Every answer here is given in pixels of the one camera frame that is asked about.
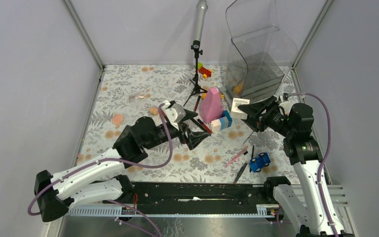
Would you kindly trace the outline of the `red lip gloss tube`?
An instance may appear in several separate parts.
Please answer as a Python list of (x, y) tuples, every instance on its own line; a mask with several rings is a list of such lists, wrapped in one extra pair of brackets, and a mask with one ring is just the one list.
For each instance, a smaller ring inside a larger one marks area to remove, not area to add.
[(201, 120), (201, 119), (197, 119), (198, 123), (201, 124), (201, 126), (207, 131), (209, 132), (210, 134), (212, 133), (212, 131), (208, 128), (208, 126)]

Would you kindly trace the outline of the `clear acrylic makeup organizer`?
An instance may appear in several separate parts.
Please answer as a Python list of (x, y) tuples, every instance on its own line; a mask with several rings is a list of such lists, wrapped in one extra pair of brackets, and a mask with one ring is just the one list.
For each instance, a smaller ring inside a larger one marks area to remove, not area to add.
[[(275, 0), (236, 0), (226, 9), (230, 33), (225, 98), (261, 101), (275, 95), (285, 77), (282, 66), (294, 61), (298, 47), (278, 22)], [(240, 95), (232, 89), (244, 82)]]

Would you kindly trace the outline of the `black makeup brush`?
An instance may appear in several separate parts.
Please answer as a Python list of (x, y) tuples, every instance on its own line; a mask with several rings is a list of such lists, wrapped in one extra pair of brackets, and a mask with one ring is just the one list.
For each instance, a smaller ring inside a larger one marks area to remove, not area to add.
[(190, 119), (197, 127), (199, 127), (202, 131), (204, 131), (205, 133), (207, 133), (208, 135), (211, 135), (211, 132), (205, 128), (202, 124), (200, 124), (198, 121), (196, 121), (194, 118), (191, 118)]

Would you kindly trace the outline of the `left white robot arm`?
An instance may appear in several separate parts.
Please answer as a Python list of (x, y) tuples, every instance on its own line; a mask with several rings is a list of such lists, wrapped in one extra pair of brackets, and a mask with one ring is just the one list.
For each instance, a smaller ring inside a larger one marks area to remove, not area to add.
[[(138, 118), (134, 125), (124, 128), (111, 148), (85, 163), (53, 174), (48, 170), (39, 172), (35, 180), (35, 197), (27, 213), (40, 216), (43, 222), (51, 222), (76, 206), (109, 199), (127, 203), (133, 198), (133, 187), (127, 176), (118, 175), (108, 181), (100, 181), (100, 178), (133, 166), (162, 168), (172, 159), (174, 138), (193, 150), (211, 135), (208, 131), (191, 131), (186, 120), (194, 120), (195, 112), (183, 110), (177, 121), (163, 112), (159, 115), (160, 125), (150, 117)], [(141, 163), (148, 157), (147, 149), (165, 142), (169, 145), (166, 161), (157, 165)]]

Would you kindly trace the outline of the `beige makeup sponge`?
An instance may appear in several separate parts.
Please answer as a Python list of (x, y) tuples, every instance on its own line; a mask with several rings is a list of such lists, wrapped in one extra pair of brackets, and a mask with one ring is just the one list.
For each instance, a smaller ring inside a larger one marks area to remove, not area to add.
[(151, 115), (157, 116), (159, 114), (158, 108), (157, 107), (150, 107), (149, 108), (149, 113)]

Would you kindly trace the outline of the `white blue brick stack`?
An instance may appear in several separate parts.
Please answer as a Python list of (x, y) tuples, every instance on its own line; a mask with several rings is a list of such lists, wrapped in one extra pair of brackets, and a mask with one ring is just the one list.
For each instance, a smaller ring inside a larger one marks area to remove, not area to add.
[(210, 129), (213, 133), (231, 127), (233, 119), (227, 110), (223, 111), (222, 117), (211, 121)]

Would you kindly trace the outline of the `pink foam wedge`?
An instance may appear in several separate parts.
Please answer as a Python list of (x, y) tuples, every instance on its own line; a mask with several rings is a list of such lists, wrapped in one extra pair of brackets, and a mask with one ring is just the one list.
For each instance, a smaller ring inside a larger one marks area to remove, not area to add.
[(223, 111), (221, 92), (216, 86), (209, 88), (199, 109), (201, 120), (204, 123), (210, 123), (213, 120), (221, 118)]

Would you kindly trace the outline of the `yellow toy piece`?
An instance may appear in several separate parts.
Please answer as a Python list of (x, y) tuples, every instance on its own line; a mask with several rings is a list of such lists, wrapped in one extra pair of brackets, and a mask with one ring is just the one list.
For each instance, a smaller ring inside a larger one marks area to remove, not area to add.
[(243, 91), (244, 82), (240, 82), (238, 85), (234, 86), (232, 89), (233, 94), (240, 95)]

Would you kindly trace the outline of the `dark red lip pencil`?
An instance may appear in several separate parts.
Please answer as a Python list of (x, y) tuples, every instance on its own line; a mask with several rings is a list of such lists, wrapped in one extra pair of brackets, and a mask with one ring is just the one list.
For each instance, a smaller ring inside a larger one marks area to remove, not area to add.
[(199, 106), (200, 100), (201, 100), (201, 96), (199, 95), (198, 98), (197, 98), (196, 104), (195, 104), (195, 106), (194, 106), (194, 109), (193, 109), (194, 112), (197, 111), (197, 108), (198, 108), (198, 106)]

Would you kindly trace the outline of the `black pencil by car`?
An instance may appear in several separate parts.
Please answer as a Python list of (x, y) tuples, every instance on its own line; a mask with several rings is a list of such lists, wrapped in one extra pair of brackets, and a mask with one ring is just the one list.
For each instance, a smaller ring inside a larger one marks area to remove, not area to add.
[(251, 158), (250, 158), (250, 160), (248, 162), (249, 172), (252, 172), (251, 163), (252, 163), (252, 160), (254, 160), (254, 150), (255, 150), (255, 146), (253, 145), (252, 146), (252, 151), (251, 151)]

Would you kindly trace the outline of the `pink eyebrow razor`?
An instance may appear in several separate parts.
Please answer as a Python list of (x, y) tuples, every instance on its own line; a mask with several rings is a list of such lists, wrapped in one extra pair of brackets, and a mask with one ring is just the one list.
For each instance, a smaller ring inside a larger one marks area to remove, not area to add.
[(241, 155), (243, 155), (248, 149), (248, 146), (244, 147), (234, 158), (232, 158), (226, 165), (225, 167), (228, 167), (232, 163), (234, 163)]

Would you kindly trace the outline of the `blue toy car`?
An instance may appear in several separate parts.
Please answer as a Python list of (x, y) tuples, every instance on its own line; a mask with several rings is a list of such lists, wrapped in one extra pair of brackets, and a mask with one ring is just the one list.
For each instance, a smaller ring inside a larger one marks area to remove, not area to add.
[(268, 153), (260, 153), (251, 163), (252, 172), (257, 173), (260, 172), (264, 167), (269, 166), (271, 163)]

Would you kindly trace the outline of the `black mascara tube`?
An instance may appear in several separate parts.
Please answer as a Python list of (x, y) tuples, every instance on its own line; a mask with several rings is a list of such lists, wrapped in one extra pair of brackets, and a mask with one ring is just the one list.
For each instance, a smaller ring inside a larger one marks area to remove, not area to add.
[(239, 171), (238, 171), (238, 173), (237, 173), (237, 175), (236, 175), (236, 177), (235, 177), (235, 179), (234, 179), (234, 181), (233, 181), (233, 184), (236, 184), (236, 183), (238, 182), (238, 180), (240, 179), (240, 177), (241, 177), (241, 175), (243, 174), (244, 170), (246, 169), (247, 165), (248, 165), (248, 163), (245, 162), (245, 163), (241, 166), (241, 168), (239, 169)]

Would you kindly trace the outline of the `round orange powder puff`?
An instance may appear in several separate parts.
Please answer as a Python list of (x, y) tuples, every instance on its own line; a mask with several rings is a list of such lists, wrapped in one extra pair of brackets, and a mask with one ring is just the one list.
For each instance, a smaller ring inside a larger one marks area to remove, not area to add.
[(123, 115), (121, 115), (121, 114), (115, 114), (112, 117), (111, 122), (114, 125), (120, 125), (123, 122), (123, 119), (124, 119)]

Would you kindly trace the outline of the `silver microphone on tripod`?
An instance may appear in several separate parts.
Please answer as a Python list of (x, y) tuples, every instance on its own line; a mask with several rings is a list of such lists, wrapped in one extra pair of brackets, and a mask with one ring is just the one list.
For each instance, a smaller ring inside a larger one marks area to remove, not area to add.
[(200, 55), (203, 54), (203, 50), (200, 49), (200, 45), (201, 45), (205, 14), (207, 10), (208, 10), (207, 1), (199, 0), (196, 6), (196, 18), (195, 18), (195, 24), (194, 24), (193, 42), (191, 45), (191, 49), (194, 51), (194, 58), (195, 58), (195, 74), (194, 74), (194, 77), (192, 78), (192, 83), (194, 87), (191, 91), (191, 94), (188, 96), (187, 100), (185, 101), (184, 106), (187, 104), (187, 102), (189, 101), (191, 97), (195, 95), (199, 95), (202, 92), (207, 92), (198, 83), (199, 74), (198, 74), (198, 67), (197, 67), (198, 59)]

